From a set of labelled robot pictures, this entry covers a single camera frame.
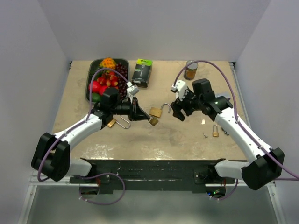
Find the small brass padlock with key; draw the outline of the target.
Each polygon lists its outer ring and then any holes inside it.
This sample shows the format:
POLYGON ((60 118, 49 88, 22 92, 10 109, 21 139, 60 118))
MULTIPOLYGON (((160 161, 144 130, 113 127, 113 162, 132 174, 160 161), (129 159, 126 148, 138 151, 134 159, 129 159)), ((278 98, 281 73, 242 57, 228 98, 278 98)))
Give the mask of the small brass padlock with key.
POLYGON ((158 120, 156 117, 149 116, 149 123, 150 123, 152 126, 157 125, 158 122, 159 122, 159 120, 158 120))

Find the long shackle brass padlock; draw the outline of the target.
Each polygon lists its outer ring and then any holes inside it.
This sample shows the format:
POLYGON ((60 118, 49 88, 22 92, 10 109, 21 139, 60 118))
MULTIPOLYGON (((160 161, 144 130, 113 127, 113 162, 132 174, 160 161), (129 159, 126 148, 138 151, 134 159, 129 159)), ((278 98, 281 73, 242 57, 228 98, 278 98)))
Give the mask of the long shackle brass padlock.
POLYGON ((218 131, 218 126, 217 125, 213 125, 213 128, 212 128, 212 136, 213 137, 219 137, 219 131, 218 131))

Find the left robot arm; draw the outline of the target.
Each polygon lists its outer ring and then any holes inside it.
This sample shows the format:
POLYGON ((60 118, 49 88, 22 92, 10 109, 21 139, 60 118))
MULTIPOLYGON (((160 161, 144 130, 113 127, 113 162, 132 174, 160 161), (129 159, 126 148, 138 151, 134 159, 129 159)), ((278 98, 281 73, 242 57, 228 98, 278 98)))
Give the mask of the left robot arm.
POLYGON ((114 115, 126 115, 130 121, 149 120, 139 106, 136 85, 127 88, 127 96, 120 99, 116 88, 104 90, 100 100, 90 104, 90 110, 79 122, 56 134, 44 133, 37 144, 31 167, 47 179, 60 181, 63 177, 80 176, 86 183, 96 180, 97 172, 90 162, 70 158, 71 150, 89 135, 102 130, 114 115))

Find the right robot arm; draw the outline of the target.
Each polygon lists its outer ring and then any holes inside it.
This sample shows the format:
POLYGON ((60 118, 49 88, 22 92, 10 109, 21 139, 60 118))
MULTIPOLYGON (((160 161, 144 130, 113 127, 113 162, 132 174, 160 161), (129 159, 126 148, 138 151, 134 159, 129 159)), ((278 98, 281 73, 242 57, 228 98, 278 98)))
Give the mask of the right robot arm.
POLYGON ((229 134, 247 159, 246 162, 219 160, 208 171, 209 180, 219 183, 225 177, 239 179, 252 190, 258 190, 280 177, 282 168, 275 161, 283 163, 284 152, 261 140, 234 112, 229 99, 216 97, 209 80, 196 80, 192 86, 190 90, 181 80, 171 86, 171 92, 176 94, 175 101, 171 103, 173 116, 184 121, 194 111, 202 111, 229 134))

